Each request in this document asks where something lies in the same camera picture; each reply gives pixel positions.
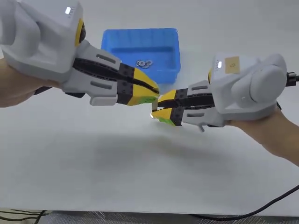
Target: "led light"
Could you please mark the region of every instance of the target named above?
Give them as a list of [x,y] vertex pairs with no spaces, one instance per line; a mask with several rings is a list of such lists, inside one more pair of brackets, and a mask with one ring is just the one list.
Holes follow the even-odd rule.
[[68,15],[69,15],[70,12],[71,12],[71,7],[67,7],[66,10],[65,10],[65,14],[68,14]]

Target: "blue plastic tray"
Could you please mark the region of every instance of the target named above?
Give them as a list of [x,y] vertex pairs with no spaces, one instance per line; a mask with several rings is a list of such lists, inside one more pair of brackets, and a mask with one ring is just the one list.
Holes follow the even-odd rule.
[[108,29],[101,48],[132,67],[137,67],[138,60],[151,60],[149,68],[137,68],[158,84],[174,83],[181,69],[178,31],[174,28]]

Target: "white tabletop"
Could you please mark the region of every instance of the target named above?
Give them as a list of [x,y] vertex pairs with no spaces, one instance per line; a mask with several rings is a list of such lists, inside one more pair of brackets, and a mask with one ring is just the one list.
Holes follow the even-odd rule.
[[[108,28],[178,29],[175,88],[207,78],[215,52],[281,53],[299,71],[297,0],[82,0],[87,39]],[[299,87],[279,102],[299,124]],[[243,214],[299,183],[299,168],[242,131],[174,128],[150,105],[92,107],[50,90],[0,109],[0,207]],[[299,216],[299,193],[264,215]]]

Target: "hand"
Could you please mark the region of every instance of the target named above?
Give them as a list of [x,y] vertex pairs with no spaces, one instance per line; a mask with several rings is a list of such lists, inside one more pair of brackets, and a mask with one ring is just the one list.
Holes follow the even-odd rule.
[[43,86],[59,88],[59,83],[21,74],[0,59],[0,107],[18,105]]
[[299,128],[290,122],[280,109],[277,108],[271,116],[260,120],[230,121],[228,125],[242,129],[270,153],[299,164],[297,156]]

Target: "wire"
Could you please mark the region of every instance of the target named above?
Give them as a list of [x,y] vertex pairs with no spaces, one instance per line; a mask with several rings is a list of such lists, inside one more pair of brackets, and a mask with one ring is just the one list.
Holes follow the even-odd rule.
[[29,215],[29,216],[37,216],[40,212],[33,214],[33,213],[20,213],[20,212],[11,212],[11,211],[0,211],[0,213],[7,213],[7,214],[16,214],[16,215]]
[[43,216],[43,214],[46,212],[47,210],[42,210],[42,212],[38,215],[36,221],[34,222],[34,224],[38,224],[39,220],[41,219],[41,217]]
[[39,211],[36,211],[36,212],[32,212],[32,211],[24,211],[24,210],[18,210],[18,209],[11,209],[12,211],[21,211],[21,212],[26,212],[26,213],[30,213],[30,214],[40,214]]
[[10,222],[20,222],[20,221],[24,221],[24,220],[27,220],[27,219],[36,219],[36,217],[26,217],[26,218],[20,218],[20,219],[13,219],[13,218],[5,218],[5,217],[0,216],[0,219],[4,220],[4,221],[10,221]]
[[216,217],[202,216],[202,215],[196,215],[196,214],[190,214],[190,216],[193,216],[193,217],[196,217],[196,218],[201,218],[201,219],[213,220],[213,221],[235,221],[235,220],[240,220],[240,219],[244,219],[244,218],[254,216],[257,213],[260,213],[261,211],[264,211],[266,208],[268,208],[271,205],[273,205],[274,203],[284,199],[285,197],[288,197],[290,194],[294,193],[297,190],[299,190],[299,185],[294,187],[293,189],[287,191],[283,195],[273,199],[272,201],[270,201],[269,203],[267,203],[263,207],[259,208],[258,210],[255,210],[251,213],[248,213],[248,214],[245,214],[245,215],[242,215],[242,216],[234,216],[234,217],[228,217],[228,218],[216,218]]

